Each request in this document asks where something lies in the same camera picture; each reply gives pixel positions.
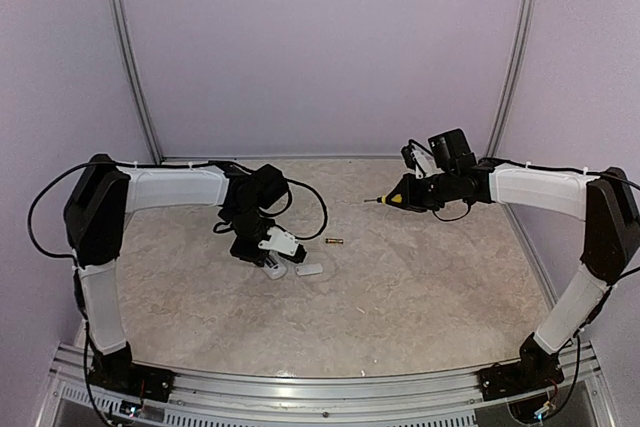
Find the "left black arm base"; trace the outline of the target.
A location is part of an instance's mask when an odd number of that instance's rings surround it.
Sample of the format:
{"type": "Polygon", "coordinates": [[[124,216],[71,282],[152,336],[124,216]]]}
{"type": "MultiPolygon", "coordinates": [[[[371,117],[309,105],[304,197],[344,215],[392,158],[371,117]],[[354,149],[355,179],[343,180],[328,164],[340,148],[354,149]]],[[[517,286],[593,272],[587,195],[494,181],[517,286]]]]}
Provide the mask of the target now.
{"type": "Polygon", "coordinates": [[[122,349],[103,354],[90,345],[93,353],[89,383],[113,392],[166,403],[176,374],[169,369],[133,361],[128,342],[122,349]]]}

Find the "white remote control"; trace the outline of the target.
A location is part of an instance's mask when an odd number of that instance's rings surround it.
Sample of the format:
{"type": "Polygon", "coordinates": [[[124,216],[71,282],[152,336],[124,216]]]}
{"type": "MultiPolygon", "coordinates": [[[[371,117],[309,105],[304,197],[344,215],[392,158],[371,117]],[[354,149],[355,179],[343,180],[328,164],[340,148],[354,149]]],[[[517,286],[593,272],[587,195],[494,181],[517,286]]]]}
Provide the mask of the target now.
{"type": "Polygon", "coordinates": [[[287,267],[280,263],[277,258],[269,254],[261,267],[262,271],[270,280],[278,280],[284,277],[288,271],[287,267]]]}

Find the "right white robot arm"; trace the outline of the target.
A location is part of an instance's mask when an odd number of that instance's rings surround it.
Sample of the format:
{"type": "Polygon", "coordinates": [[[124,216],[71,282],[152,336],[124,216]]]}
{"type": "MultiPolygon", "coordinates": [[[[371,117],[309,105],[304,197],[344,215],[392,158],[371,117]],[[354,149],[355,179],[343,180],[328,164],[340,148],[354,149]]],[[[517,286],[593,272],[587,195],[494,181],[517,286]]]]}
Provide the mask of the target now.
{"type": "Polygon", "coordinates": [[[549,316],[531,336],[534,352],[513,366],[511,380],[535,389],[551,371],[546,356],[591,323],[639,250],[638,185],[620,168],[536,166],[500,158],[476,158],[461,129],[409,140],[401,150],[408,169],[378,203],[416,213],[437,213],[448,203],[520,205],[573,217],[584,224],[577,272],[549,316]]]}

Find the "white battery cover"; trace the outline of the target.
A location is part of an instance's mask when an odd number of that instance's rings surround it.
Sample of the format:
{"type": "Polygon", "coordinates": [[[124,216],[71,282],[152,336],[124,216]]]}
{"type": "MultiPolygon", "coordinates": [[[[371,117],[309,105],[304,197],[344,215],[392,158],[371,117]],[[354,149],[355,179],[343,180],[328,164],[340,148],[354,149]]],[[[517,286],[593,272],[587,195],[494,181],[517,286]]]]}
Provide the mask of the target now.
{"type": "Polygon", "coordinates": [[[324,269],[320,263],[299,264],[295,266],[295,273],[299,277],[319,275],[323,272],[324,269]]]}

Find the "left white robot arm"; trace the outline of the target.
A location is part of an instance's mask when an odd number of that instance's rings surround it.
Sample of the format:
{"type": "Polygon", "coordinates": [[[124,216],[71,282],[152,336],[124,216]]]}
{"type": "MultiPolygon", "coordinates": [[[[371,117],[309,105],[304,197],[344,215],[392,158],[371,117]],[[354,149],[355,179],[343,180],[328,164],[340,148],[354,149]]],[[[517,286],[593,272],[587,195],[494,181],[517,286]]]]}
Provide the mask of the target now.
{"type": "Polygon", "coordinates": [[[63,219],[75,258],[77,302],[90,347],[105,356],[99,366],[105,380],[121,392],[133,390],[140,381],[139,368],[124,357],[130,347],[116,282],[130,218],[156,208],[217,207],[222,226],[235,236],[233,257],[257,267],[271,265],[275,255],[301,262],[306,251],[300,241],[266,213],[289,192],[283,173],[270,164],[257,169],[231,161],[141,167],[97,154],[83,167],[63,219]]]}

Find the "yellow handled screwdriver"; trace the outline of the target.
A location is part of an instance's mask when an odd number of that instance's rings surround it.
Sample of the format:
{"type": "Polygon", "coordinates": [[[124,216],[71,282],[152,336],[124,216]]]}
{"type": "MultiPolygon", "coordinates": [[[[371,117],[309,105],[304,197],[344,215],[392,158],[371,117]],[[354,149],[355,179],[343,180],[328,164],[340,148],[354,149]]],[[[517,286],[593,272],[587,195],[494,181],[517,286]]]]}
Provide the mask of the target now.
{"type": "Polygon", "coordinates": [[[403,204],[403,196],[401,194],[383,195],[377,198],[365,199],[364,203],[379,203],[391,206],[401,206],[403,204]]]}

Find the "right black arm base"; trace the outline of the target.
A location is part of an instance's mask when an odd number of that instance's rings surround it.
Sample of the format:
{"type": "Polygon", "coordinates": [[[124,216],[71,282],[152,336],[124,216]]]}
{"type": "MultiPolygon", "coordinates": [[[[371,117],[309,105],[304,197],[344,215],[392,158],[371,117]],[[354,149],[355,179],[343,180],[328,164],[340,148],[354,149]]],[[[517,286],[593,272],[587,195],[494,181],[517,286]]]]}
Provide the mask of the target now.
{"type": "Polygon", "coordinates": [[[494,363],[480,369],[476,376],[484,401],[516,396],[564,381],[559,352],[547,353],[534,340],[534,334],[520,346],[516,361],[494,363]]]}

